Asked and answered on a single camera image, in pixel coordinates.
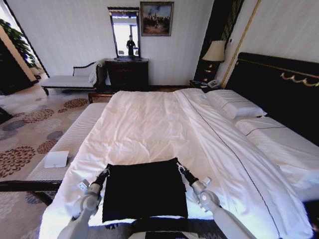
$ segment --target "mirror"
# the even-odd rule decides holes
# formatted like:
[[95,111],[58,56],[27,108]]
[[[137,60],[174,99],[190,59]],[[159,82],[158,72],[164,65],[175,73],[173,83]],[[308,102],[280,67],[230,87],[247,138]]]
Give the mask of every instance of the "mirror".
[[117,58],[140,58],[138,7],[108,7]]

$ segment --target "potted plant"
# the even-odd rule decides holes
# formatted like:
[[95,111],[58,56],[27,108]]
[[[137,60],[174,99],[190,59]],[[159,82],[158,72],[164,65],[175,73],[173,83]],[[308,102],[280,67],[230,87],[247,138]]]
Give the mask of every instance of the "potted plant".
[[28,67],[32,69],[40,70],[41,68],[37,67],[35,62],[35,57],[31,53],[29,44],[25,42],[23,33],[15,30],[10,26],[10,23],[4,21],[3,19],[0,19],[0,25],[3,27],[4,31],[8,35],[9,39],[13,43],[13,45],[18,50],[21,57],[24,59]]

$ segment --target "painting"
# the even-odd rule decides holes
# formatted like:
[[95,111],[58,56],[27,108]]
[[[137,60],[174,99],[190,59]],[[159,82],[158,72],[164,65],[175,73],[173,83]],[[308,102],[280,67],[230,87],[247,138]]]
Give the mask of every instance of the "painting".
[[173,7],[172,1],[142,1],[142,36],[170,36]]

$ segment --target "black headboard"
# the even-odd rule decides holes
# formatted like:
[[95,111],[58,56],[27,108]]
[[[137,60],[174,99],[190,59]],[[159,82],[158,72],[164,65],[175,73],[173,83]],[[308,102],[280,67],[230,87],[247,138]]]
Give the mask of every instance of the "black headboard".
[[319,63],[241,52],[226,89],[319,146]]

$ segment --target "floral carpet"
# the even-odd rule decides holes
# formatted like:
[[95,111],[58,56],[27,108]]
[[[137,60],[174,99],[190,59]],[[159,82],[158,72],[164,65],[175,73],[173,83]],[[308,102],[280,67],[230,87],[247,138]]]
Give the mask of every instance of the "floral carpet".
[[[14,116],[0,124],[0,181],[25,180],[88,106],[89,91],[49,92],[35,84],[0,96],[0,107]],[[0,238],[37,239],[45,208],[29,193],[0,192]]]

